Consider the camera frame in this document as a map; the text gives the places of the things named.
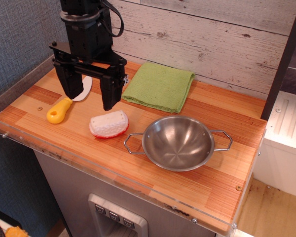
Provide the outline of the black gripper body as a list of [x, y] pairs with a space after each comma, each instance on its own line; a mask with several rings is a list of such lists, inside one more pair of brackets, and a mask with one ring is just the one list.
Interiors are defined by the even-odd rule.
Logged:
[[73, 65], [78, 74], [99, 80], [104, 75], [119, 77], [124, 86], [127, 61], [112, 49], [113, 38], [121, 36], [124, 26], [120, 26], [117, 34], [113, 33], [108, 14], [62, 14], [61, 19], [68, 41], [49, 45], [54, 52], [53, 63]]

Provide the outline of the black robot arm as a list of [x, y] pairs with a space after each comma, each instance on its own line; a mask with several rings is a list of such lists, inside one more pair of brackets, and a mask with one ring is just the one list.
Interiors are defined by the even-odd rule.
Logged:
[[124, 22], [114, 34], [110, 12], [121, 15], [107, 0], [63, 0], [61, 8], [68, 42], [54, 41], [49, 47], [64, 93], [73, 99], [83, 91], [83, 75], [97, 78], [104, 110], [109, 111], [120, 101], [127, 81], [127, 61], [112, 49], [113, 38], [123, 34]]

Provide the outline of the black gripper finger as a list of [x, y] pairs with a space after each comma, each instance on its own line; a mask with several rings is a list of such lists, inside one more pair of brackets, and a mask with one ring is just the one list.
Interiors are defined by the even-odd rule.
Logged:
[[77, 97], [83, 91], [82, 75], [75, 71], [73, 65], [54, 63], [54, 67], [67, 97]]
[[123, 81], [119, 77], [104, 75], [100, 78], [103, 108], [109, 111], [121, 99]]

